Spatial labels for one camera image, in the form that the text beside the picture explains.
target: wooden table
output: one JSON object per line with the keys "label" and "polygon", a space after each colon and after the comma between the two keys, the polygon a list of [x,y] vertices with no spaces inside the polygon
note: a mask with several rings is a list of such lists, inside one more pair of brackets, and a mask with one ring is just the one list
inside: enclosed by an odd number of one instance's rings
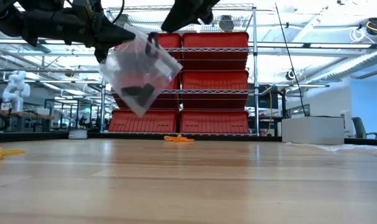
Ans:
{"label": "wooden table", "polygon": [[[4,116],[8,116],[10,118],[17,118],[17,131],[22,131],[24,129],[25,125],[25,119],[27,118],[35,118],[38,117],[30,112],[25,111],[12,111],[9,113],[8,110],[0,110],[0,114],[3,114]],[[52,115],[40,115],[39,119],[43,119],[43,130],[42,131],[50,131],[50,122],[54,119],[54,116]]]}
{"label": "wooden table", "polygon": [[0,223],[377,224],[377,153],[283,143],[1,144]]}

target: clear plastic bag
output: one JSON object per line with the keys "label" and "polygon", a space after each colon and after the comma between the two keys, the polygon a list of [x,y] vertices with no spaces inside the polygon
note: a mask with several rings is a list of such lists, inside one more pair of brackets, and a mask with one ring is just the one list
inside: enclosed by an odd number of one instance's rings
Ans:
{"label": "clear plastic bag", "polygon": [[141,117],[182,66],[159,46],[157,33],[147,35],[132,26],[124,28],[135,33],[136,38],[121,44],[100,64],[99,71],[114,92]]}

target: office chair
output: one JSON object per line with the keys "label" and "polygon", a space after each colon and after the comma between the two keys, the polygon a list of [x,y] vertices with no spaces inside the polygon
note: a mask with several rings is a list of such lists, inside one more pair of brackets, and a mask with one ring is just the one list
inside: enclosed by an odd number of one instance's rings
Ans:
{"label": "office chair", "polygon": [[352,118],[352,120],[356,129],[356,135],[355,135],[356,138],[366,139],[367,136],[374,134],[375,139],[377,139],[377,133],[366,133],[364,124],[361,118]]}

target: red bin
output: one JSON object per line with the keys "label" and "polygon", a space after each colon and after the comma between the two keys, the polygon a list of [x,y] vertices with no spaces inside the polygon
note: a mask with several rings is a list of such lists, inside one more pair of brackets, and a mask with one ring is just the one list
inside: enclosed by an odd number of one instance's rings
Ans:
{"label": "red bin", "polygon": [[[248,72],[238,71],[184,71],[183,90],[248,90]],[[182,95],[184,109],[245,108],[248,94],[190,94]]]}
{"label": "red bin", "polygon": [[176,133],[177,110],[149,110],[142,118],[129,110],[114,110],[108,131],[127,133]]}
{"label": "red bin", "polygon": [[248,112],[183,110],[180,132],[248,134]]}
{"label": "red bin", "polygon": [[[180,89],[179,76],[169,84],[166,90],[178,90]],[[113,93],[113,98],[120,109],[128,109],[126,103],[119,97],[118,94]],[[156,100],[150,106],[150,109],[178,109],[179,108],[179,96],[178,94],[161,93]]]}
{"label": "red bin", "polygon": [[[159,34],[159,45],[163,48],[181,48],[182,47],[182,36],[180,34]],[[114,47],[114,51],[119,48],[119,45]],[[176,59],[182,58],[181,52],[170,52],[171,56]]]}
{"label": "red bin", "polygon": [[183,35],[183,48],[212,50],[183,53],[185,70],[244,70],[248,52],[229,52],[228,48],[248,49],[246,32],[189,33]]}

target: white humanoid robot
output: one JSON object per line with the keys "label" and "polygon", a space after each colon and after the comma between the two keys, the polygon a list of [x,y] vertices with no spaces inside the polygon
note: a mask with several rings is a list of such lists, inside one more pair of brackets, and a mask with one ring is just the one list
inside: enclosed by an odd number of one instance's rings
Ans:
{"label": "white humanoid robot", "polygon": [[30,86],[24,82],[25,78],[26,72],[23,71],[14,71],[9,76],[9,83],[2,95],[2,110],[22,111],[24,97],[30,95]]}

